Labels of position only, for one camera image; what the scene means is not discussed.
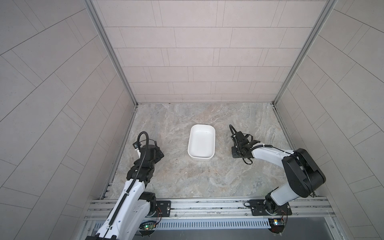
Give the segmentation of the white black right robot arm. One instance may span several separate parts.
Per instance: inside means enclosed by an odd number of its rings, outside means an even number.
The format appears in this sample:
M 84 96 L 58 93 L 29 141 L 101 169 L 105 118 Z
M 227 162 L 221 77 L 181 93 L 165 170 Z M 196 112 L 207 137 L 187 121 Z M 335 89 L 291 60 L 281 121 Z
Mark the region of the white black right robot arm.
M 283 168 L 287 178 L 287 182 L 269 192 L 262 203 L 249 203 L 248 208 L 257 209 L 261 214 L 286 215 L 288 212 L 282 210 L 283 206 L 299 197 L 314 197 L 315 190 L 326 182 L 325 174 L 307 150 L 281 150 L 255 140 L 250 134 L 237 131 L 232 125 L 229 128 L 234 143 L 234 159 L 242 159 L 247 165 L 253 164 L 253 159 L 267 161 Z

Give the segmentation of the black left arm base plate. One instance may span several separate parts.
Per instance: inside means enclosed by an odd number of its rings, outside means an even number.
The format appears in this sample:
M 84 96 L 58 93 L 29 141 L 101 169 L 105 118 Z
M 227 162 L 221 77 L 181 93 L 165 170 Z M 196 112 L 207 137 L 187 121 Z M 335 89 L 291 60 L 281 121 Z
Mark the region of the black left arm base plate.
M 171 212 L 171 201 L 152 201 L 150 202 L 150 211 L 147 215 L 151 217 L 169 217 Z

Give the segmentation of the aluminium corner profile right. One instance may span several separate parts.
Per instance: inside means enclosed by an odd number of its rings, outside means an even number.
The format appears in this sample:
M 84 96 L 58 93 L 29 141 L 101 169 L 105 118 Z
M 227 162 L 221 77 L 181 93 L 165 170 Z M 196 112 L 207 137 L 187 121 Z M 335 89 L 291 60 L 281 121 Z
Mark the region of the aluminium corner profile right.
M 299 55 L 297 56 L 291 70 L 289 71 L 285 81 L 282 84 L 281 89 L 279 90 L 276 98 L 272 101 L 272 104 L 276 106 L 280 99 L 282 98 L 284 92 L 288 88 L 291 80 L 295 76 L 297 70 L 299 69 L 300 65 L 302 64 L 304 58 L 308 54 L 309 50 L 311 49 L 312 45 L 314 44 L 317 36 L 319 35 L 321 29 L 323 28 L 324 24 L 326 23 L 327 19 L 329 18 L 332 10 L 334 9 L 337 0 L 328 0 L 326 1 L 325 6 L 323 7 L 318 19 L 316 20 L 307 40 L 305 41 L 304 46 L 302 47 Z

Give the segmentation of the aluminium corner profile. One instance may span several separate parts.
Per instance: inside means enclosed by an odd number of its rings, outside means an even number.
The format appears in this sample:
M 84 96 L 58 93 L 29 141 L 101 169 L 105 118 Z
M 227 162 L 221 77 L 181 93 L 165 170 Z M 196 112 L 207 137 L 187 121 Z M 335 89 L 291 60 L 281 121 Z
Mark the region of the aluminium corner profile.
M 101 22 L 101 19 L 96 11 L 96 8 L 95 8 L 95 5 L 93 3 L 93 1 L 91 0 L 85 0 L 84 1 L 84 4 L 85 4 L 85 8 L 96 28 L 96 31 L 98 32 L 99 34 L 99 37 L 101 39 L 101 42 L 103 44 L 103 46 L 105 47 L 110 59 L 111 59 L 111 62 L 115 68 L 115 70 L 117 71 L 117 74 L 119 75 L 119 77 L 121 78 L 131 100 L 133 101 L 134 105 L 137 107 L 138 106 L 138 102 L 134 96 L 134 93 L 131 89 L 131 87 L 129 86 L 129 82 L 126 78 L 126 75 L 122 69 L 122 66 L 121 64 L 119 63 L 119 60 L 118 60 L 118 57 L 116 55 L 116 52 L 114 51 L 113 49 L 113 46 L 107 36 L 107 32 Z
M 314 44 L 317 36 L 319 35 L 321 29 L 323 28 L 324 24 L 326 23 L 327 19 L 329 18 L 332 10 L 334 9 L 337 0 L 328 0 L 326 1 L 325 6 L 323 7 L 318 19 L 316 20 L 307 40 L 305 41 L 304 46 L 302 47 L 299 55 L 297 56 L 291 70 L 289 71 L 285 81 L 282 84 L 281 89 L 279 90 L 276 98 L 272 101 L 272 104 L 276 106 L 280 99 L 282 98 L 284 92 L 288 88 L 291 80 L 295 76 L 297 70 L 299 69 L 300 65 L 302 64 L 304 58 L 308 54 L 309 50 L 311 49 L 312 45 Z

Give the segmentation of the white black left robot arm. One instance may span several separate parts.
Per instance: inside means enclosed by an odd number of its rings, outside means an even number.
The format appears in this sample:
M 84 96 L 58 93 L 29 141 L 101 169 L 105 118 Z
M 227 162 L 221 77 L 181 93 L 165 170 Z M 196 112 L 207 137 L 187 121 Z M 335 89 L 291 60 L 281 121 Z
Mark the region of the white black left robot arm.
M 151 235 L 163 213 L 157 205 L 156 194 L 146 192 L 155 164 L 164 154 L 154 140 L 133 144 L 139 159 L 127 173 L 127 181 L 117 203 L 105 222 L 87 240 L 132 240 L 136 235 Z

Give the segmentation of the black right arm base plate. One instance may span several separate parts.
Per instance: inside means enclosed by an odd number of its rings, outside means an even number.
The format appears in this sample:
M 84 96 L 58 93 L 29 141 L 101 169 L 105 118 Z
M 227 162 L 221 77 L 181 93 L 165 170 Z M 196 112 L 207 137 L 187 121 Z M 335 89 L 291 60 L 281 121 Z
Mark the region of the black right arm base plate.
M 271 214 L 267 212 L 264 200 L 248 200 L 244 202 L 243 205 L 251 210 L 252 216 L 271 216 Z M 282 216 L 283 214 L 291 216 L 292 210 L 290 205 L 286 203 L 283 206 L 278 206 L 276 213 L 279 216 Z

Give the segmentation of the left green circuit board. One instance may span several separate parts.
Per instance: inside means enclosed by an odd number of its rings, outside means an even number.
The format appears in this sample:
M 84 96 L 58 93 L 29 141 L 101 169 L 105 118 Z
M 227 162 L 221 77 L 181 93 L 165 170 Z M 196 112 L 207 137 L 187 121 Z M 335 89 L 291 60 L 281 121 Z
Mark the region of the left green circuit board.
M 157 221 L 146 221 L 140 224 L 140 231 L 153 231 L 157 227 Z

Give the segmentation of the aluminium corner profile left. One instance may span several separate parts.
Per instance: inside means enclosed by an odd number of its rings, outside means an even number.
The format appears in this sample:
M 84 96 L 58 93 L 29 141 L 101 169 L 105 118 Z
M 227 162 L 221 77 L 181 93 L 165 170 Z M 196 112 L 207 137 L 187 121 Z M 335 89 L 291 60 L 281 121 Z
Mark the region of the aluminium corner profile left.
M 137 107 L 138 106 L 138 102 L 134 96 L 134 93 L 131 89 L 131 87 L 129 86 L 129 82 L 126 78 L 126 75 L 122 69 L 122 66 L 121 64 L 119 63 L 119 60 L 118 60 L 118 57 L 116 55 L 116 52 L 114 51 L 113 49 L 113 46 L 107 36 L 107 32 L 101 22 L 101 19 L 96 11 L 96 8 L 95 8 L 95 5 L 93 3 L 93 1 L 91 0 L 85 0 L 84 1 L 84 4 L 85 4 L 85 8 L 96 28 L 96 31 L 98 32 L 99 34 L 99 37 L 101 39 L 101 42 L 103 44 L 103 46 L 105 47 L 110 59 L 111 59 L 111 62 L 115 68 L 115 70 L 117 71 L 117 74 L 119 75 L 119 77 L 121 78 L 131 100 L 133 101 L 134 105 Z

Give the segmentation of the right circuit board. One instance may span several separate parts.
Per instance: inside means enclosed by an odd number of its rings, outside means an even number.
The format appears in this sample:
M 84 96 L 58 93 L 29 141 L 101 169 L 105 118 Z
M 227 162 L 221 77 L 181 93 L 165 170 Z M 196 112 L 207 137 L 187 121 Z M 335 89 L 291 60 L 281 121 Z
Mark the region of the right circuit board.
M 270 228 L 269 231 L 274 234 L 281 234 L 285 227 L 286 223 L 283 219 L 268 219 Z

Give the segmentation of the white plastic bin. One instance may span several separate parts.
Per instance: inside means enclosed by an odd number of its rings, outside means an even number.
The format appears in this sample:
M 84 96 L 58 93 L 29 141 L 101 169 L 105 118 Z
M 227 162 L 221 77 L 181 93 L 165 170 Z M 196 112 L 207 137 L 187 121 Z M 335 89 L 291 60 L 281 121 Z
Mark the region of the white plastic bin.
M 209 161 L 215 155 L 216 130 L 210 125 L 192 126 L 188 154 L 195 161 Z

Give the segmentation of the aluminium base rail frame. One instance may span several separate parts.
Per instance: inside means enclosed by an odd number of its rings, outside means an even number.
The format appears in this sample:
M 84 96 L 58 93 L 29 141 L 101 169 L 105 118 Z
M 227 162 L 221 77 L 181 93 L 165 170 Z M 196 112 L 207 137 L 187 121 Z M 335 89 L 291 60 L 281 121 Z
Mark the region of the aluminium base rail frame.
M 297 227 L 298 233 L 305 233 L 309 231 L 312 220 L 320 220 L 324 222 L 326 235 L 331 239 L 346 238 L 325 197 L 299 197 L 288 202 L 292 210 L 291 216 L 252 216 L 251 210 L 243 205 L 248 200 L 265 200 L 265 197 L 157 199 L 171 201 L 171 212 L 169 217 L 162 217 L 151 236 L 170 230 L 269 229 L 268 219 L 283 219 L 286 223 L 283 232 L 288 227 Z M 86 240 L 87 236 L 96 233 L 117 201 L 118 199 L 92 201 L 75 239 Z

